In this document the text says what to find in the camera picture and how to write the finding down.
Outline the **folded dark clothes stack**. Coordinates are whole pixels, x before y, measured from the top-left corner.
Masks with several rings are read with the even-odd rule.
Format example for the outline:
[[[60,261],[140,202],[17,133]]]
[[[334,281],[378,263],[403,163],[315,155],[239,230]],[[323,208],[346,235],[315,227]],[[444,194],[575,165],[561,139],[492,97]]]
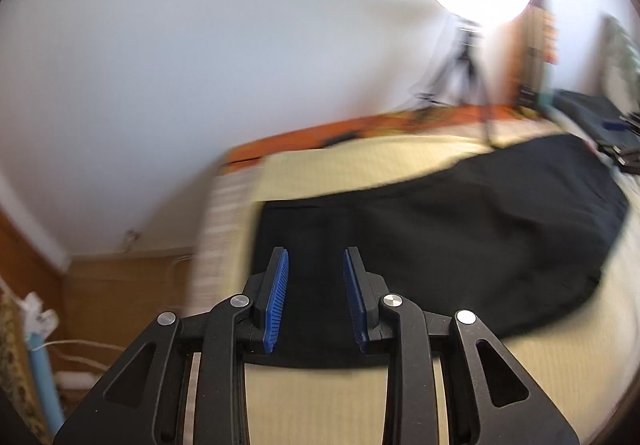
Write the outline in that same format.
[[[639,113],[623,114],[608,98],[556,90],[551,107],[581,128],[597,151],[627,174],[639,174]]]

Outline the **white power strip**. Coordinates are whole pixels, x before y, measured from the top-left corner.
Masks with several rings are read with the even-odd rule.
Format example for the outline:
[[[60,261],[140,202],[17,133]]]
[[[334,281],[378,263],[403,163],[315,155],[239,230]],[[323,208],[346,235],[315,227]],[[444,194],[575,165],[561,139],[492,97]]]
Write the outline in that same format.
[[[88,371],[57,371],[54,375],[55,384],[62,390],[89,391],[99,381],[100,376]]]

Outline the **black Kappa pants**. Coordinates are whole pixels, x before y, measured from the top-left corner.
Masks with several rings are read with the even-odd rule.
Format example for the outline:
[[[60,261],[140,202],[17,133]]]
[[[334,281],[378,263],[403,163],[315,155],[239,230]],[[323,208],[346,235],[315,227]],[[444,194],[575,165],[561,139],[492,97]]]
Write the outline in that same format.
[[[552,135],[395,184],[262,207],[250,269],[288,251],[270,364],[367,367],[355,341],[343,257],[425,311],[469,309],[500,338],[572,313],[596,291],[629,202],[574,135]]]

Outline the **green leaf pattern pillow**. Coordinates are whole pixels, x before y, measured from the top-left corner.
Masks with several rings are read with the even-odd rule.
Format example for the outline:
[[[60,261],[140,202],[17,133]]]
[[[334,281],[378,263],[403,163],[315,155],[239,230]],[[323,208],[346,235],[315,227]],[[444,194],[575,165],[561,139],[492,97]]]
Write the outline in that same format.
[[[600,86],[623,113],[639,109],[639,50],[619,20],[604,19]]]

